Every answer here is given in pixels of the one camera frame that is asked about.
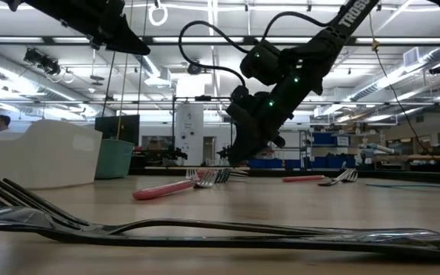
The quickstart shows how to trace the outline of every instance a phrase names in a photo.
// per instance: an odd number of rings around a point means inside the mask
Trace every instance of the man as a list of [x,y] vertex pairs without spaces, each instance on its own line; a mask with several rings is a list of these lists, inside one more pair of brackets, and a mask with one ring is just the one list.
[[10,132],[9,124],[11,123],[11,118],[7,115],[0,115],[0,132]]

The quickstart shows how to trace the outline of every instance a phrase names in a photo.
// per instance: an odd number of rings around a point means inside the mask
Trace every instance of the pink handle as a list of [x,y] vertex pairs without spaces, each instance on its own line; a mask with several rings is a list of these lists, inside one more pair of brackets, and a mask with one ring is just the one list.
[[294,183],[294,182],[302,182],[302,181],[316,181],[316,180],[324,180],[325,176],[289,176],[284,177],[281,180],[285,183]]
[[171,183],[164,186],[157,186],[147,189],[142,189],[134,192],[133,197],[136,200],[155,199],[169,193],[174,193],[180,190],[193,187],[194,182],[191,180],[184,180],[178,183]]

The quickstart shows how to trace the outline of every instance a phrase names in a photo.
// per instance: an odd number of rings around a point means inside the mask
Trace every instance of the metal fork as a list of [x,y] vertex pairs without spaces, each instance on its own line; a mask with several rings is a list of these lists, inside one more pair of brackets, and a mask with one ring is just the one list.
[[418,232],[417,238],[435,236],[434,242],[440,243],[440,235],[436,235],[433,231],[425,229],[342,229],[342,228],[310,228],[310,227],[292,227],[292,226],[274,226],[274,225],[255,225],[248,223],[237,222],[206,222],[198,220],[186,220],[177,218],[156,218],[148,219],[139,222],[132,222],[123,225],[100,225],[84,221],[77,218],[68,212],[63,211],[47,200],[38,195],[19,186],[17,183],[3,179],[0,180],[0,208],[7,209],[10,205],[17,206],[13,209],[15,212],[24,212],[20,218],[31,217],[32,215],[41,216],[48,215],[51,217],[51,222],[57,223],[60,227],[64,227],[68,231],[92,232],[94,235],[117,235],[126,231],[137,228],[147,228],[153,226],[176,226],[176,227],[190,227],[190,228],[209,228],[229,231],[243,231],[261,234],[274,235],[291,235],[291,236],[314,236],[314,235],[334,235],[334,234],[360,234],[366,232],[376,233],[390,233],[401,232],[407,230],[408,232]]
[[337,183],[354,183],[358,179],[358,172],[354,168],[347,169],[329,183],[319,183],[319,186],[334,186]]

